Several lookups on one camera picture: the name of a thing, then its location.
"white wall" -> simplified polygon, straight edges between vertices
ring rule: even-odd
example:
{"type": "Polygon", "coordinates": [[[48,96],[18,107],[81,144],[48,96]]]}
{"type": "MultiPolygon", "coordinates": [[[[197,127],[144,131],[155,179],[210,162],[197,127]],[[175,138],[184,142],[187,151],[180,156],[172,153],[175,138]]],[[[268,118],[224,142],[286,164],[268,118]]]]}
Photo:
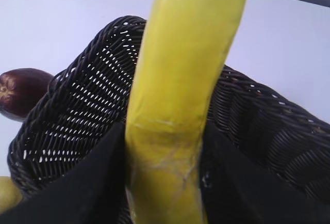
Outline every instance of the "white wall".
{"type": "MultiPolygon", "coordinates": [[[[247,0],[228,64],[330,122],[330,9],[293,0],[247,0]]],[[[147,18],[152,0],[0,0],[0,73],[56,74],[107,23],[147,18]]],[[[0,116],[0,175],[20,123],[0,116]]]]}

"black wicker basket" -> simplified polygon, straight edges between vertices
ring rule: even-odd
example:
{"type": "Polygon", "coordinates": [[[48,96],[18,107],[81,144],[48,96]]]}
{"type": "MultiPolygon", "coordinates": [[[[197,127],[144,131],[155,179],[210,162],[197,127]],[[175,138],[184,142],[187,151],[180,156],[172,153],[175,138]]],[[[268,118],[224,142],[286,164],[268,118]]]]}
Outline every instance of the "black wicker basket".
{"type": "MultiPolygon", "coordinates": [[[[126,16],[108,24],[54,77],[31,111],[8,154],[11,176],[26,199],[67,174],[114,122],[125,122],[145,23],[126,16]]],[[[330,203],[330,125],[227,66],[208,119],[244,156],[287,187],[307,199],[330,203]]],[[[217,163],[210,161],[202,158],[204,191],[217,163]]],[[[127,216],[126,202],[123,206],[122,215],[127,216]]]]}

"yellow pear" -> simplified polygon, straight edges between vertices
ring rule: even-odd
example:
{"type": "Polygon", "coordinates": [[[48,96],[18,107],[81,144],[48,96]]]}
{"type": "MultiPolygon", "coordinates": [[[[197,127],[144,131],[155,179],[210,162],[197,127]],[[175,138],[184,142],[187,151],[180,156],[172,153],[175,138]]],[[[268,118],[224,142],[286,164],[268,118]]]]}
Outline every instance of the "yellow pear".
{"type": "Polygon", "coordinates": [[[11,177],[0,177],[0,214],[15,207],[23,197],[11,177]]]}

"wicker basket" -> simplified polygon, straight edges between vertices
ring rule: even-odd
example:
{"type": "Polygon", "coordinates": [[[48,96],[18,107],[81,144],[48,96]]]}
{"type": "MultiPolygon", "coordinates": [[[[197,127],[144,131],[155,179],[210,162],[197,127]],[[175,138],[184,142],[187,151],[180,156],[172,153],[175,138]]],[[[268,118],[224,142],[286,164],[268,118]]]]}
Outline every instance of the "wicker basket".
{"type": "MultiPolygon", "coordinates": [[[[145,23],[114,20],[54,77],[9,148],[11,176],[25,198],[65,175],[114,122],[125,121],[145,23]]],[[[307,198],[330,202],[330,125],[227,66],[208,119],[260,168],[307,198]]],[[[207,173],[202,167],[201,182],[207,173]]]]}

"banana peel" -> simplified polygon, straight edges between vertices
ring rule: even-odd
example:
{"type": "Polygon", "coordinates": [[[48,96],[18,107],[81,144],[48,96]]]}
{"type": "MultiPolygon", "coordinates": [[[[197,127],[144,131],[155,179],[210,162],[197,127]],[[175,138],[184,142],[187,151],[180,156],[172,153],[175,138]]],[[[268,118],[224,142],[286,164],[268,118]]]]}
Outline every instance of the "banana peel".
{"type": "Polygon", "coordinates": [[[207,222],[198,163],[212,91],[245,0],[154,0],[126,122],[136,224],[207,222]]]}

